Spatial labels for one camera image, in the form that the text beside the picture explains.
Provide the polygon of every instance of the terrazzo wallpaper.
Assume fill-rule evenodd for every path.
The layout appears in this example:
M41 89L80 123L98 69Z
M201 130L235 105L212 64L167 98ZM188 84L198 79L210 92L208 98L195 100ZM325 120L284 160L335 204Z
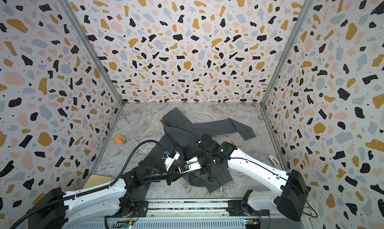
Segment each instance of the terrazzo wallpaper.
M51 189L84 185L119 108L55 0L0 2L0 228L9 228Z
M266 103L320 228L384 228L383 0L315 0Z
M304 0L68 0L123 101L257 102Z

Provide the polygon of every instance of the patterned wall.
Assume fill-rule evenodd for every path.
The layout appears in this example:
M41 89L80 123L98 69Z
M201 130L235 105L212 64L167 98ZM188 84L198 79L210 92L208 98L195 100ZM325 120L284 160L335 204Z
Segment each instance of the patterned wall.
M49 190L82 187L118 104L55 0L1 2L0 228L8 228Z
M68 0L124 101L260 101L304 0Z
M315 0L266 109L320 228L384 228L383 0Z

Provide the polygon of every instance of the small plush toy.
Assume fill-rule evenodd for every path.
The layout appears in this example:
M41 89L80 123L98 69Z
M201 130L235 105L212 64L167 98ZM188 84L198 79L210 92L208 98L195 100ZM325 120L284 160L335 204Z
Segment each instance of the small plush toy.
M116 142L117 144L123 145L126 141L125 141L125 139L124 139L123 136L117 135L117 136L115 137L115 142Z

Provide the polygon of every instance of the marble surface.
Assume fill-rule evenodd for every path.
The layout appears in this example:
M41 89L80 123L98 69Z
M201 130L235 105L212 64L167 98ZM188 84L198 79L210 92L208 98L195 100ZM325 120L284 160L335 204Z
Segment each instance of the marble surface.
M253 131L261 127L265 133L265 145L261 144L260 136L244 141L238 132L214 136L219 144L227 141L242 149L248 155L268 165L268 155L276 156L271 138L261 110L255 104L126 104L117 123L111 141L100 161L95 174L115 177L131 151L143 140L160 140L164 135L161 118L173 108L179 110L193 123L210 122L232 118L252 127ZM122 146L115 143L115 136L122 135L126 143ZM153 148L154 144L142 145L129 162L126 172L137 166L137 163ZM152 183L148 190L147 199L155 198L241 198L248 189L265 191L267 188L249 176L236 170L229 169L233 180L216 191L208 193L206 188L190 186L185 179L180 178L167 186L165 181Z

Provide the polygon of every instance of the dark gray garment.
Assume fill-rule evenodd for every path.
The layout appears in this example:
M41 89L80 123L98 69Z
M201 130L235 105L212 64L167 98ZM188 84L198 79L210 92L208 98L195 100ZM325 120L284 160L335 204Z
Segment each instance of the dark gray garment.
M164 115L161 122L164 125L165 135L159 142L165 150L173 149L180 153L179 164L191 159L192 153L200 150L195 142L199 136L204 133L215 136L239 132L244 140L256 136L251 127L230 118L213 122L191 123L177 107ZM160 146L156 145L147 157L160 159L162 157ZM187 180L191 186L206 187L209 193L232 180L228 169L220 168L217 165L211 165L210 169L211 172L202 175L200 175L198 171L190 173L185 175L184 179ZM135 193L131 195L131 198L143 200L148 188L149 183L147 183L142 190L139 190L139 194Z

